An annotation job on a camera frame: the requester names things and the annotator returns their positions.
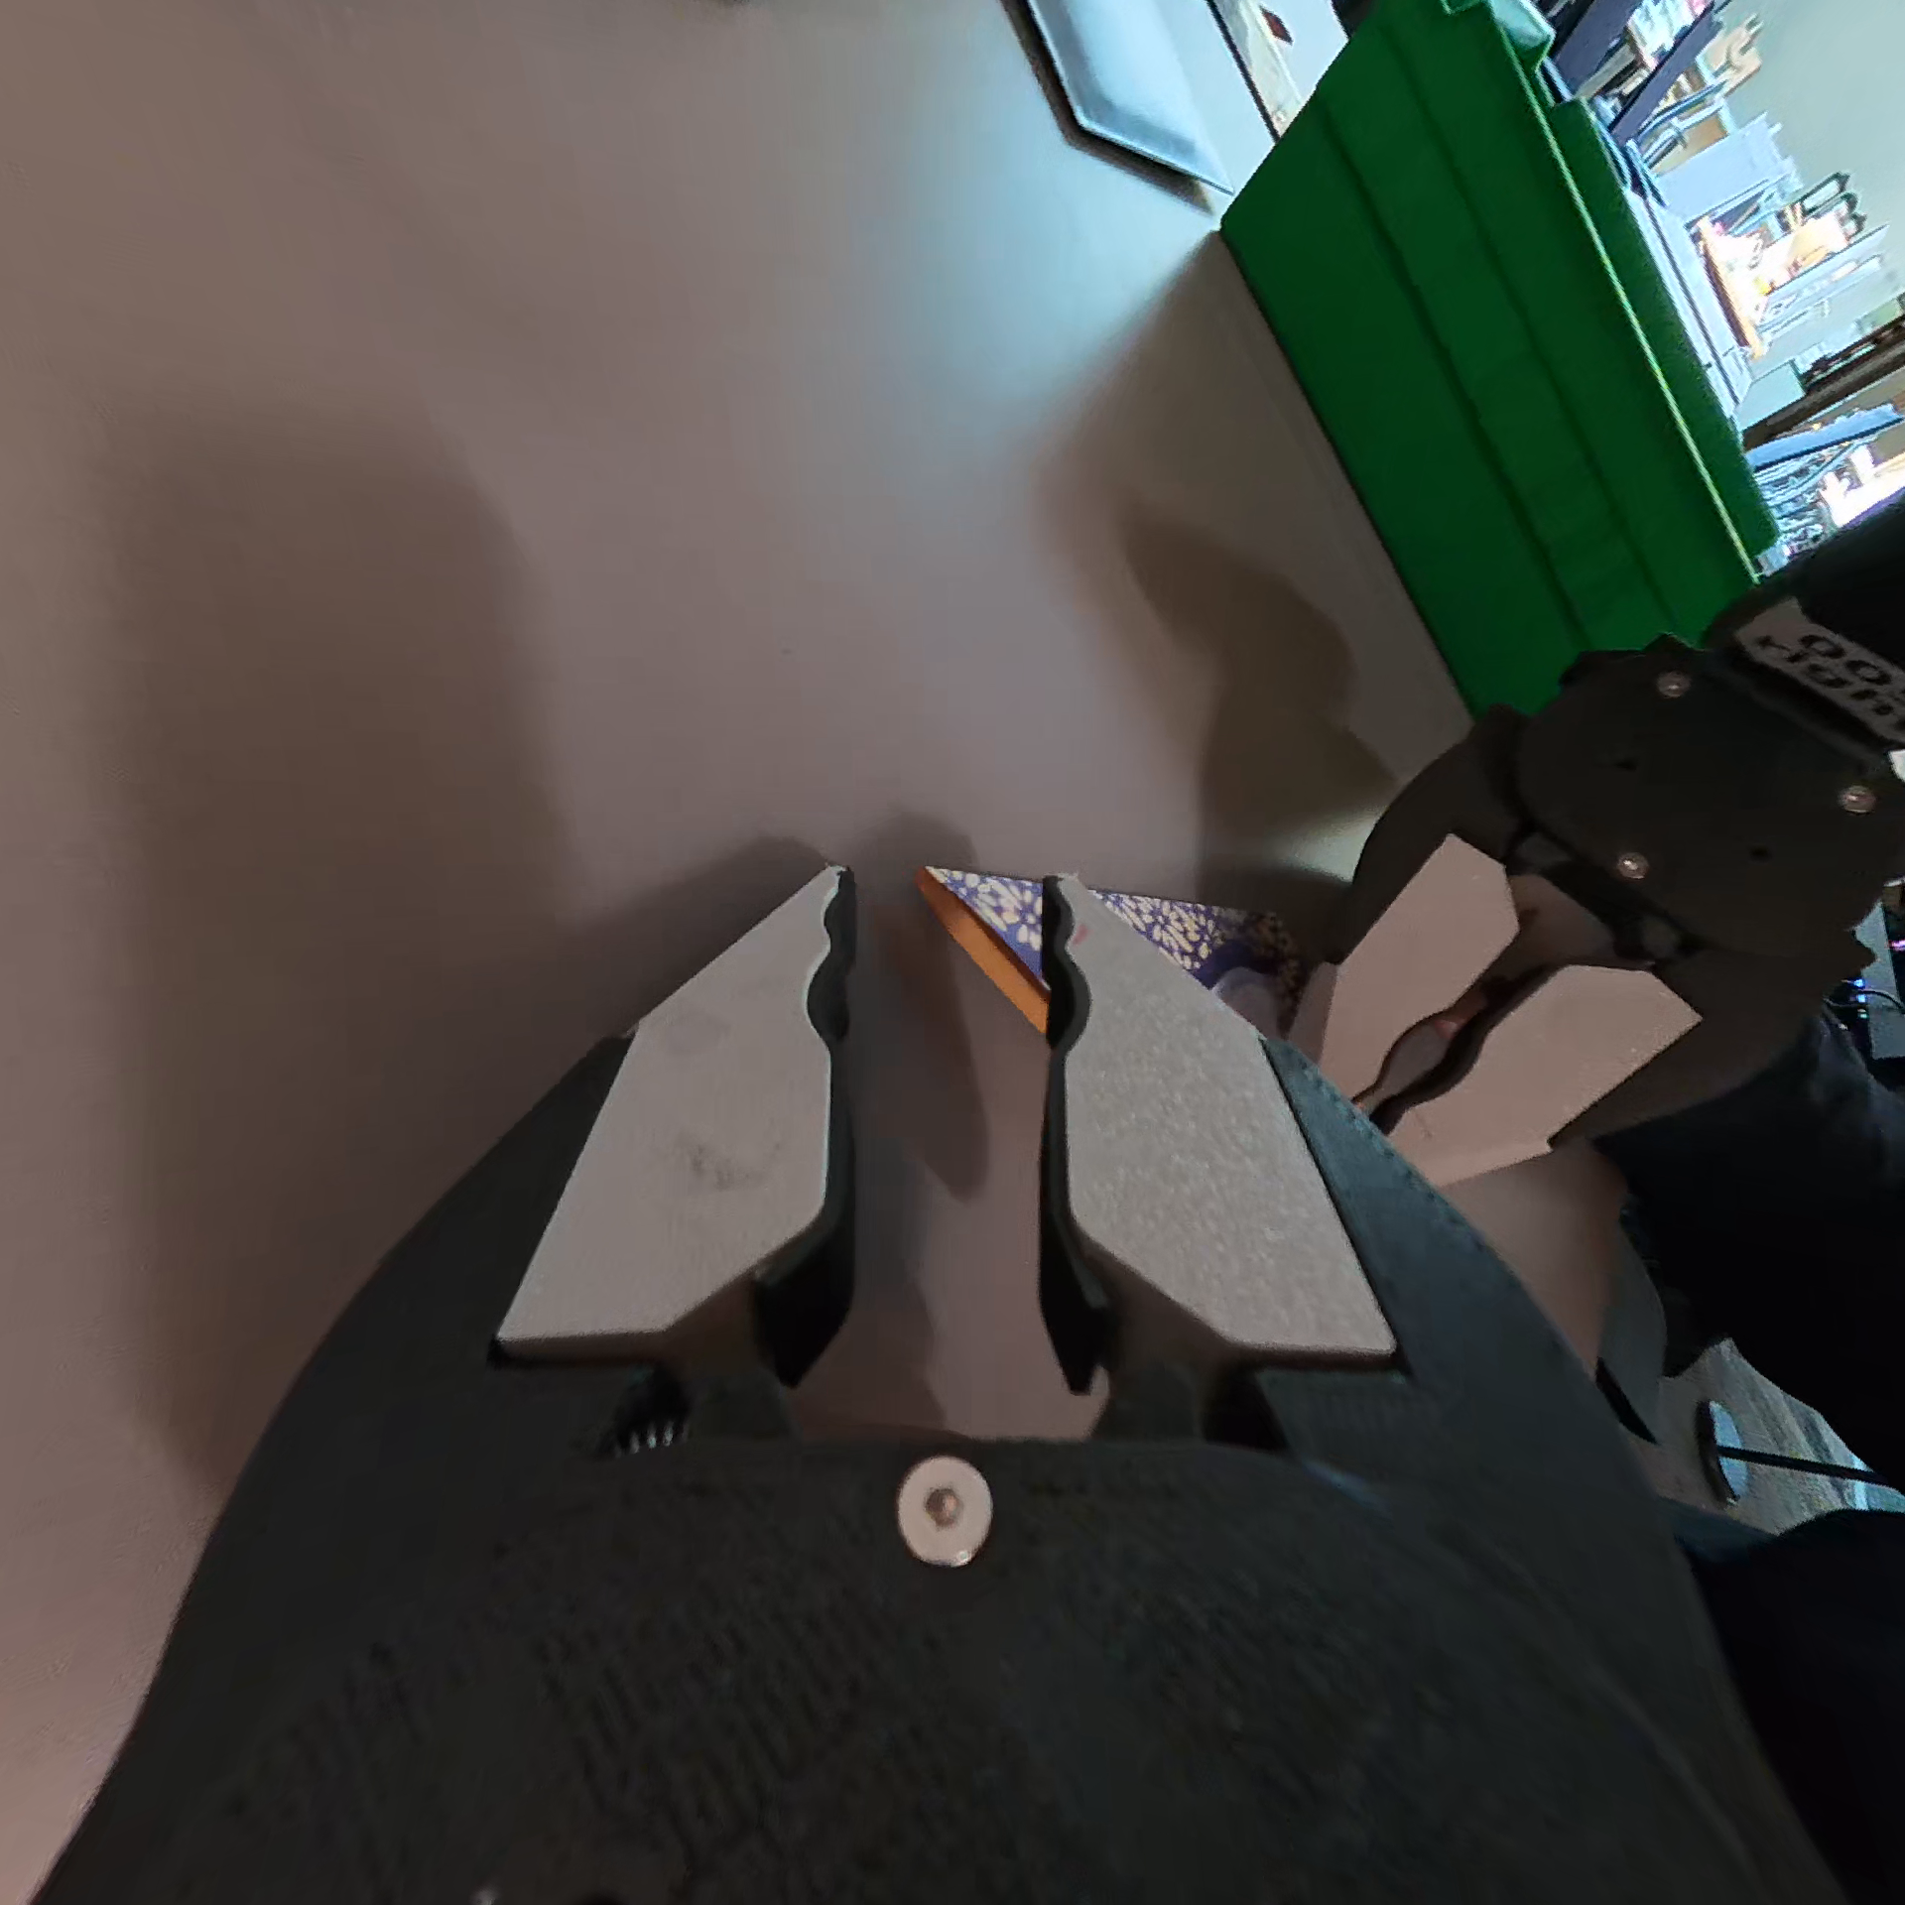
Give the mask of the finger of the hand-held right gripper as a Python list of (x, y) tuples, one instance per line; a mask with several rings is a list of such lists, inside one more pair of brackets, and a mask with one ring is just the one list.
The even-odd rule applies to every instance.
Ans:
[(1454, 834), (1425, 855), (1371, 842), (1296, 1009), (1296, 1051), (1369, 1102), (1397, 1049), (1467, 997), (1516, 931), (1503, 861)]
[(1480, 987), (1401, 1040), (1371, 1120), (1426, 1182), (1484, 1177), (1549, 1155), (1699, 1023), (1648, 971), (1559, 967)]

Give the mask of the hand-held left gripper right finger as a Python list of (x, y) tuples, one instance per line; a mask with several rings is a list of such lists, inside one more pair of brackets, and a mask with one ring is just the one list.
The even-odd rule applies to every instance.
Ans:
[(1393, 1369), (1274, 1044), (1071, 874), (1040, 885), (1040, 976), (1038, 1304), (1065, 1386)]

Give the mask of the cluttered storage shelf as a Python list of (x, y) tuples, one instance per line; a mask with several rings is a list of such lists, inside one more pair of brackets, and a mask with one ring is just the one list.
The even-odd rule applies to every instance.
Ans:
[(1781, 567), (1901, 499), (1902, 6), (1545, 2)]

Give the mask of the person's dark clothing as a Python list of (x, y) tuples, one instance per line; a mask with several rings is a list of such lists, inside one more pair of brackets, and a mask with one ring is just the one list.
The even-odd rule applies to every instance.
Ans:
[[(1702, 1342), (1732, 1341), (1901, 1487), (1902, 1108), (1841, 1024), (1819, 1014), (1749, 1084), (1599, 1147)], [(1675, 1519), (1799, 1820), (1850, 1901), (1902, 1901), (1901, 1515), (1778, 1535)]]

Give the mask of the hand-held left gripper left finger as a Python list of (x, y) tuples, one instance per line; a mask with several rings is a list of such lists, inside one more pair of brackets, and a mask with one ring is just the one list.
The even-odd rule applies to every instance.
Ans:
[(643, 1015), (496, 1330), (522, 1363), (755, 1363), (793, 1389), (852, 1304), (852, 871)]

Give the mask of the green plastic crate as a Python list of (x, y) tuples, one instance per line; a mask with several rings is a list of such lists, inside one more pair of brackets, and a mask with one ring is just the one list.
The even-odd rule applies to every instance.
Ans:
[(1472, 713), (1695, 643), (1775, 520), (1530, 6), (1376, 6), (1223, 239)]

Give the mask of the dark framed board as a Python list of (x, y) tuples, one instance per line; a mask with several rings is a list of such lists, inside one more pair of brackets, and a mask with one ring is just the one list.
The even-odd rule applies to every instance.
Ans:
[(1230, 192), (1154, 2), (1021, 2), (1021, 13), (1086, 134), (1187, 181)]

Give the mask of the round stand base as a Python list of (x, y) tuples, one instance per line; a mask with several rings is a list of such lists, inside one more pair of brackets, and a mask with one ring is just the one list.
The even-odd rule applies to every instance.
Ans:
[(1744, 1502), (1762, 1472), (1810, 1485), (1835, 1485), (1847, 1489), (1861, 1511), (1877, 1499), (1901, 1508), (1901, 1489), (1862, 1462), (1836, 1462), (1819, 1456), (1752, 1446), (1718, 1401), (1698, 1401), (1693, 1406), (1693, 1439), (1708, 1489), (1726, 1508)]

